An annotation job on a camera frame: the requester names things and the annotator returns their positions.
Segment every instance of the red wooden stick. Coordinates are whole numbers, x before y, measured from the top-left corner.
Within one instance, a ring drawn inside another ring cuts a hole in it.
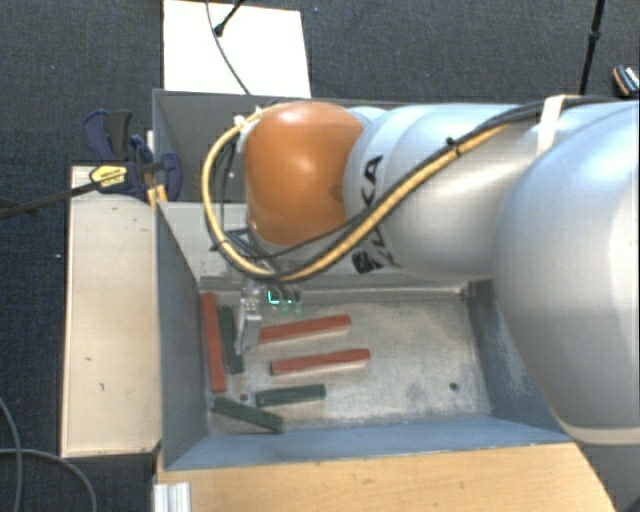
[[[342,350],[330,354],[316,354],[313,356],[282,359],[271,363],[271,375],[285,375],[293,372],[303,372],[320,368],[339,367],[346,364],[368,361],[371,353],[366,348]]]
[[[204,330],[207,338],[207,352],[209,354],[209,377],[211,389],[214,393],[221,393],[227,389],[222,362],[222,342],[220,339],[220,323],[218,322],[218,308],[213,293],[203,293],[200,296]]]
[[[259,344],[272,343],[274,341],[290,340],[348,329],[351,326],[349,315],[326,316],[312,320],[302,320],[288,324],[272,325],[260,329]]]

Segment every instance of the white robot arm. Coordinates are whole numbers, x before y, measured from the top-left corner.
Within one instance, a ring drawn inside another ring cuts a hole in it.
[[[390,111],[304,102],[246,121],[213,146],[203,172],[211,232],[232,265],[293,282],[358,246],[369,268],[492,278],[552,413],[616,506],[632,506],[640,496],[637,102]],[[284,270],[242,261],[215,217],[211,166],[242,128],[248,227],[263,249],[291,251]]]

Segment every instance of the black cable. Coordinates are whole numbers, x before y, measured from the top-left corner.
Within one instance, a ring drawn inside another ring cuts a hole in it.
[[[580,94],[587,91],[587,82],[589,81],[589,73],[591,72],[591,63],[593,62],[593,54],[596,50],[596,43],[600,39],[600,22],[602,21],[602,13],[604,12],[605,0],[596,0],[596,7],[593,12],[593,20],[591,21],[591,32],[589,33],[589,46],[587,47],[587,55],[582,67],[582,78],[580,79]]]
[[[231,9],[231,11],[229,12],[229,14],[227,14],[227,16],[225,17],[224,20],[222,20],[222,23],[218,24],[216,26],[215,33],[218,37],[222,37],[222,34],[224,33],[224,27],[227,26],[227,23],[229,23],[229,20],[231,18],[233,18],[233,15],[236,13],[236,11],[238,9],[240,9],[240,6],[245,2],[245,0],[236,0],[235,5],[233,6],[233,9]]]
[[[16,453],[16,450],[14,448],[0,449],[0,455],[13,455],[14,453]],[[69,471],[71,471],[74,475],[78,477],[78,479],[82,482],[82,484],[87,489],[89,498],[91,499],[91,510],[93,512],[98,512],[98,499],[96,497],[96,491],[94,490],[93,485],[91,485],[91,482],[89,481],[87,476],[82,472],[82,470],[78,466],[76,466],[75,464],[72,464],[66,459],[63,459],[62,457],[58,457],[57,455],[54,455],[52,453],[41,452],[40,450],[30,450],[28,448],[23,448],[22,453],[24,455],[29,455],[31,457],[50,460],[58,464],[62,464],[64,467],[66,467]]]
[[[9,425],[9,430],[11,430],[11,435],[13,437],[13,444],[15,448],[2,448],[0,449],[0,456],[2,455],[15,455],[16,456],[16,467],[17,467],[17,480],[16,480],[16,497],[13,505],[14,512],[19,512],[20,510],[20,502],[22,500],[22,488],[24,483],[24,461],[23,455],[29,455],[32,457],[39,457],[41,459],[51,460],[60,464],[63,464],[69,471],[74,473],[80,481],[83,483],[87,492],[89,493],[89,497],[91,499],[91,509],[93,512],[98,512],[98,500],[96,498],[96,492],[91,485],[91,482],[86,477],[86,475],[74,464],[69,462],[62,457],[58,457],[57,455],[53,455],[52,453],[43,452],[40,450],[30,450],[28,448],[22,448],[22,443],[20,442],[20,435],[18,434],[18,427],[16,426],[16,422],[11,415],[11,412],[7,408],[6,404],[0,397],[0,409],[2,409],[2,413],[7,420],[7,424]]]
[[[563,109],[567,110],[573,107],[577,107],[580,105],[587,105],[587,104],[591,104],[591,103],[603,103],[603,102],[611,102],[611,101],[617,101],[615,98],[608,98],[608,97],[599,97],[599,96],[583,96],[583,97],[578,97],[578,98],[566,98],[563,104]],[[413,169],[411,169],[408,173],[406,173],[403,177],[401,177],[399,180],[397,180],[389,189],[387,189],[369,208],[363,210],[362,212],[360,212],[359,214],[355,215],[354,217],[352,217],[351,219],[349,219],[347,221],[347,229],[345,231],[343,231],[339,237],[337,237],[334,241],[332,241],[325,249],[321,250],[320,252],[318,252],[315,256],[309,258],[307,261],[287,269],[286,272],[277,272],[271,275],[262,275],[262,274],[253,274],[251,272],[247,272],[245,269],[243,269],[242,267],[240,267],[240,265],[238,265],[231,256],[229,256],[226,253],[224,244],[219,245],[218,249],[220,254],[225,258],[225,260],[235,269],[239,270],[241,273],[247,274],[250,277],[259,280],[259,281],[263,281],[263,282],[279,282],[282,281],[284,278],[293,275],[297,272],[301,272],[302,270],[306,269],[308,266],[313,265],[314,263],[316,263],[317,261],[319,261],[320,259],[322,259],[324,257],[324,255],[330,251],[332,251],[334,248],[336,248],[338,245],[340,245],[342,242],[344,242],[354,231],[355,229],[362,224],[362,222],[380,205],[382,204],[390,195],[392,195],[400,186],[402,186],[407,180],[409,180],[414,174],[416,174],[417,172],[419,172],[422,168],[426,167],[427,165],[435,162],[437,159],[441,158],[443,155],[445,155],[448,151],[451,150],[451,145],[455,145],[457,146],[461,146],[462,144],[465,144],[466,142],[470,141],[471,139],[474,139],[482,134],[484,134],[485,132],[488,132],[490,130],[496,129],[498,127],[507,125],[507,124],[512,124],[512,123],[517,123],[517,122],[521,122],[521,121],[525,121],[525,120],[529,120],[529,119],[538,119],[541,115],[542,115],[542,111],[544,109],[544,101],[536,101],[536,102],[532,102],[532,103],[528,103],[525,105],[521,105],[518,107],[515,107],[513,109],[510,109],[502,114],[498,114],[490,119],[488,119],[487,121],[481,123],[479,126],[477,126],[476,128],[474,128],[473,130],[471,130],[470,132],[468,132],[467,134],[457,138],[457,139],[452,139],[449,142],[445,141],[445,144],[443,145],[443,147],[441,149],[439,149],[438,151],[432,153],[430,156],[428,156],[427,158],[425,158],[422,162],[420,162],[419,164],[417,164]],[[389,212],[387,212],[387,216],[393,212],[394,209],[391,209]],[[330,268],[330,266],[334,265],[336,262],[333,262],[331,265],[322,268],[322,269],[318,269],[317,271],[306,275],[303,278],[299,278],[299,279],[288,279],[287,283],[294,283],[297,281],[304,281],[307,279],[310,279],[311,277],[317,275],[320,272],[324,272],[325,270],[327,270],[328,268]]]
[[[36,199],[35,201],[30,201],[28,203],[13,206],[11,208],[8,208],[0,212],[0,220],[8,219],[16,215],[21,215],[23,213],[33,212],[45,206],[51,206],[60,201],[64,201],[65,199],[70,199],[72,197],[77,197],[82,194],[86,194],[88,192],[93,192],[96,189],[96,187],[97,186],[95,183],[87,183],[86,185],[72,188],[70,190],[63,190],[62,192],[56,192],[55,194],[52,194],[47,197],[43,197],[42,199]]]
[[[209,20],[209,27],[211,28],[211,35],[213,35],[213,40],[215,41],[216,46],[218,47],[218,51],[220,52],[220,55],[222,56],[222,59],[224,60],[225,64],[229,68],[229,71],[231,71],[231,74],[236,79],[236,82],[238,82],[238,84],[240,85],[240,87],[242,88],[244,93],[249,95],[249,96],[251,96],[251,93],[249,92],[249,89],[247,89],[247,86],[244,85],[244,82],[240,79],[240,77],[238,76],[238,73],[236,73],[236,70],[231,65],[231,62],[229,62],[229,59],[227,58],[227,54],[225,53],[224,49],[222,48],[222,44],[220,43],[220,39],[218,38],[218,34],[216,34],[216,29],[213,26],[213,21],[211,21],[211,11],[209,10],[209,0],[204,0],[204,3],[205,3],[206,8],[207,8],[207,19]]]
[[[13,502],[13,512],[19,512],[20,510],[20,501],[22,500],[22,486],[24,481],[24,460],[22,455],[24,450],[22,449],[22,443],[20,442],[20,435],[18,434],[18,427],[16,426],[16,422],[13,420],[13,416],[11,416],[11,412],[9,412],[9,408],[0,397],[0,409],[2,409],[2,413],[7,420],[7,424],[9,425],[9,430],[11,430],[11,436],[13,437],[13,453],[16,455],[16,497]]]

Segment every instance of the gray metal surface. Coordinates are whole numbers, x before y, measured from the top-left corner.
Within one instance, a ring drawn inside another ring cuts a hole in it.
[[[162,449],[170,465],[207,432],[197,282],[162,212],[156,218]]]
[[[295,430],[281,435],[209,435],[165,469],[286,464],[564,441],[561,434],[495,418]]]
[[[265,308],[264,325],[349,314],[349,331],[275,342],[245,353],[245,372],[227,378],[227,396],[241,401],[247,394],[253,403],[257,391],[326,384],[324,401],[271,410],[285,418],[287,430],[489,415],[480,361],[460,297],[406,300],[388,288],[379,289],[377,296],[324,292],[303,297],[300,314]],[[269,375],[270,361],[351,348],[368,348],[371,360],[353,368]],[[209,431],[246,429],[211,414]]]

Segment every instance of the black wire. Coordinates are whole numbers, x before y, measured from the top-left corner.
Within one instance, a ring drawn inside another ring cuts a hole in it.
[[[9,425],[9,430],[11,430],[11,436],[13,437],[13,453],[16,455],[16,497],[13,503],[13,512],[19,512],[20,510],[20,501],[22,500],[22,486],[24,482],[24,460],[22,455],[24,450],[22,449],[22,443],[20,442],[20,435],[18,434],[18,427],[16,426],[16,422],[13,420],[13,416],[11,416],[11,412],[9,412],[9,408],[0,397],[0,409],[2,409],[2,413],[7,420],[7,424]]]
[[[22,448],[22,443],[20,442],[20,435],[18,434],[18,427],[16,426],[16,422],[11,415],[8,407],[0,397],[0,409],[2,409],[2,413],[4,414],[5,419],[7,420],[7,424],[9,425],[9,430],[11,430],[11,435],[13,437],[13,444],[15,448],[2,448],[0,449],[0,455],[15,455],[16,456],[16,466],[17,466],[17,481],[16,481],[16,497],[13,505],[14,512],[19,512],[20,510],[20,502],[22,500],[22,488],[24,483],[24,460],[23,455],[30,455],[32,457],[40,457],[41,459],[48,459],[54,462],[58,462],[67,467],[72,473],[74,473],[83,485],[86,487],[89,497],[91,499],[91,508],[93,512],[98,511],[98,500],[96,499],[96,492],[91,485],[91,482],[86,477],[86,475],[74,464],[69,462],[62,457],[58,457],[57,455],[53,455],[52,453],[42,452],[40,450],[30,450],[28,448]]]
[[[238,76],[238,73],[236,73],[236,70],[231,65],[231,62],[229,62],[229,59],[227,58],[227,54],[225,53],[224,49],[222,48],[222,44],[220,43],[220,39],[218,38],[218,34],[216,34],[216,29],[213,26],[213,22],[211,21],[211,11],[209,10],[209,0],[204,0],[204,3],[206,5],[206,7],[207,7],[207,19],[209,20],[209,28],[211,28],[211,35],[213,36],[213,40],[215,41],[216,46],[218,47],[218,51],[220,52],[220,55],[222,56],[222,59],[224,60],[224,62],[227,65],[227,67],[229,68],[229,71],[231,71],[231,74],[233,75],[233,77],[236,79],[236,82],[238,82],[240,87],[242,87],[242,90],[244,91],[244,93],[249,95],[249,96],[251,96],[251,93],[249,92],[249,89],[247,89],[247,86],[244,85],[244,83],[242,82],[242,80]]]
[[[579,97],[579,98],[567,98],[564,101],[563,109],[567,110],[567,109],[570,109],[570,108],[573,108],[573,107],[577,107],[577,106],[580,106],[580,105],[587,105],[587,104],[591,104],[591,103],[604,103],[604,102],[612,102],[612,101],[617,101],[617,100],[615,98],[600,97],[600,96],[583,96],[583,97]],[[421,169],[423,169],[427,165],[435,162],[438,158],[442,157],[448,151],[450,151],[452,144],[455,145],[455,146],[461,146],[462,144],[468,142],[469,140],[471,140],[473,138],[476,138],[476,137],[482,135],[483,133],[485,133],[485,132],[487,132],[489,130],[493,130],[495,128],[498,128],[500,126],[507,125],[507,124],[512,124],[512,123],[517,123],[517,122],[521,122],[521,121],[525,121],[525,120],[529,120],[529,119],[537,119],[542,114],[542,110],[544,108],[544,103],[545,103],[544,101],[535,101],[535,102],[532,102],[532,103],[527,103],[525,105],[521,105],[521,106],[515,107],[515,108],[510,109],[510,110],[508,110],[506,112],[503,112],[502,114],[498,114],[498,115],[488,119],[487,121],[481,123],[476,128],[474,128],[470,132],[466,133],[465,135],[463,135],[463,136],[461,136],[461,137],[459,137],[457,139],[451,139],[449,142],[445,143],[445,145],[443,145],[442,148],[440,148],[438,151],[436,151],[436,152],[432,153],[431,155],[429,155],[422,162],[417,164],[413,169],[411,169],[409,172],[407,172],[403,177],[401,177],[399,180],[397,180],[369,208],[361,211],[360,213],[358,213],[357,215],[355,215],[354,217],[349,219],[349,221],[347,221],[347,223],[346,223],[347,224],[347,226],[346,226],[347,229],[345,231],[343,231],[340,234],[339,237],[337,237],[335,240],[333,240],[325,249],[321,250],[315,256],[311,257],[307,261],[305,261],[305,262],[303,262],[303,263],[301,263],[301,264],[299,264],[299,265],[297,265],[295,267],[287,269],[286,272],[276,272],[274,274],[266,275],[266,276],[262,275],[262,274],[248,272],[246,269],[242,268],[237,262],[235,262],[233,260],[233,258],[231,258],[230,255],[228,255],[226,253],[226,250],[224,248],[224,244],[221,244],[219,246],[219,252],[233,268],[239,270],[243,274],[249,275],[250,277],[252,277],[252,278],[254,278],[254,279],[258,280],[258,281],[263,281],[263,282],[279,282],[279,281],[282,281],[284,278],[286,278],[286,277],[288,277],[290,275],[293,275],[293,274],[295,274],[297,272],[300,272],[300,271],[306,269],[310,265],[313,265],[318,260],[323,258],[325,254],[327,254],[328,252],[332,251],[336,246],[338,246],[343,241],[345,241],[354,232],[354,230],[357,228],[357,226],[359,226],[372,213],[372,211],[374,211],[378,206],[380,206],[380,204],[382,204],[400,186],[402,186],[404,183],[406,183],[406,181],[409,180],[414,174],[419,172]],[[384,220],[384,218],[386,218],[386,216],[391,214],[395,210],[395,208],[398,207],[398,205],[396,205],[394,208],[389,210],[386,213],[385,217],[383,217],[381,219],[381,221]],[[305,281],[305,280],[310,279],[311,277],[317,275],[318,273],[324,272],[325,270],[330,268],[335,263],[337,263],[337,261],[333,262],[331,265],[328,265],[325,268],[318,269],[318,270],[314,271],[313,273],[306,275],[305,277],[298,278],[298,279],[287,280],[286,282],[287,282],[287,284],[289,284],[289,283],[294,283],[294,282],[298,282],[298,281]]]
[[[13,455],[14,453],[16,453],[16,450],[14,448],[0,449],[0,455]],[[98,512],[98,500],[96,497],[96,491],[94,490],[93,485],[91,485],[91,482],[89,481],[87,476],[82,472],[82,470],[78,466],[76,466],[75,464],[72,464],[67,459],[63,459],[62,457],[58,457],[57,455],[54,455],[53,453],[41,452],[40,450],[30,450],[28,448],[23,448],[22,453],[24,455],[29,455],[31,457],[50,460],[58,464],[62,464],[64,467],[66,467],[69,471],[71,471],[74,475],[78,477],[78,479],[82,482],[82,484],[87,489],[87,492],[89,493],[89,498],[91,499],[91,510],[93,512]]]
[[[587,47],[587,55],[584,59],[582,67],[582,78],[580,79],[580,94],[587,91],[587,82],[589,81],[589,73],[591,72],[591,63],[593,62],[593,54],[596,50],[596,43],[600,39],[600,22],[602,21],[602,13],[604,12],[605,0],[596,0],[596,7],[593,11],[593,20],[591,21],[591,32],[589,33],[589,46]]]

